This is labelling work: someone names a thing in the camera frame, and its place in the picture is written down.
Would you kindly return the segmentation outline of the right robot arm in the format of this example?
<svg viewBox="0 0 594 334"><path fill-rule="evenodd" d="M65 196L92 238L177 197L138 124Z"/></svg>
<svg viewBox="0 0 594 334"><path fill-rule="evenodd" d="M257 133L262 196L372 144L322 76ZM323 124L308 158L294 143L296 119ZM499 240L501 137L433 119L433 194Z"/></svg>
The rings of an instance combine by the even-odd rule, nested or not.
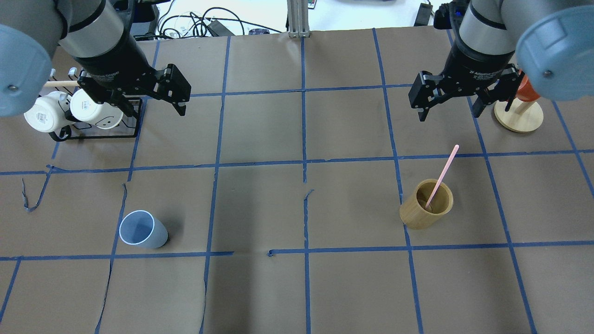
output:
<svg viewBox="0 0 594 334"><path fill-rule="evenodd" d="M433 27L452 30L444 69L421 71L409 91L424 121L454 97L475 96L472 114L510 103L523 79L553 101L594 93L591 0L453 0L435 12Z"/></svg>

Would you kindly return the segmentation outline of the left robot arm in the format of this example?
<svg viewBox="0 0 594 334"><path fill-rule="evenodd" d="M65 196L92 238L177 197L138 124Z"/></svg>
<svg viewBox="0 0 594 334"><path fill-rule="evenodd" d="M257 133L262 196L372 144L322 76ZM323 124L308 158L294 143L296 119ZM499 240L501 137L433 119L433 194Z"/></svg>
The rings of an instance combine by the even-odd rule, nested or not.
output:
<svg viewBox="0 0 594 334"><path fill-rule="evenodd" d="M3 0L0 3L0 114L28 111L61 47L83 68L78 84L98 104L131 116L127 96L166 101L186 114L191 85L168 64L156 70L106 0Z"/></svg>

